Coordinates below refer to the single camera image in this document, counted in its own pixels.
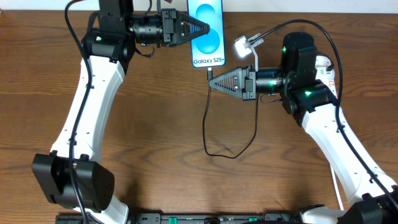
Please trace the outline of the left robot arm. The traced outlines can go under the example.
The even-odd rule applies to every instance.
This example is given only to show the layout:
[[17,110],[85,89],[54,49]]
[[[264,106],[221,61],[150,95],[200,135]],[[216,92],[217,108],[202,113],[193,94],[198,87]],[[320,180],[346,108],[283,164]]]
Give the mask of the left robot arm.
[[80,79],[66,122],[32,171],[46,199],[81,213],[77,223],[127,223],[129,207],[114,195],[115,178],[101,165],[103,134],[118,88],[139,47],[175,47],[208,34],[207,23],[173,8],[134,12],[132,1],[100,1],[77,39]]

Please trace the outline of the Samsung Galaxy smartphone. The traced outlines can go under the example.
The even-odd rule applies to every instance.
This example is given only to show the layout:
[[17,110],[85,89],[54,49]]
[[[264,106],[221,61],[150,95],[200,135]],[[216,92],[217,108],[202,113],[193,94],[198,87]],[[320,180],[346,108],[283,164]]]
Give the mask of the Samsung Galaxy smartphone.
[[194,68],[219,67],[226,62],[222,0],[187,0],[188,15],[209,25],[209,32],[191,41]]

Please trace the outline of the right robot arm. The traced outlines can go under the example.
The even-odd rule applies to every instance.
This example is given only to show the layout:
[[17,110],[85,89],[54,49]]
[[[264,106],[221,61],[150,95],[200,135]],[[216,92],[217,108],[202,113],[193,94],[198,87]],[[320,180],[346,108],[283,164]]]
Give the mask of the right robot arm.
[[278,67],[237,67],[209,77],[210,89],[243,100],[278,93],[286,112],[318,144],[348,199],[347,210],[307,207],[300,223],[396,223],[397,184],[372,159],[350,128],[338,100],[333,62],[304,32],[284,37]]

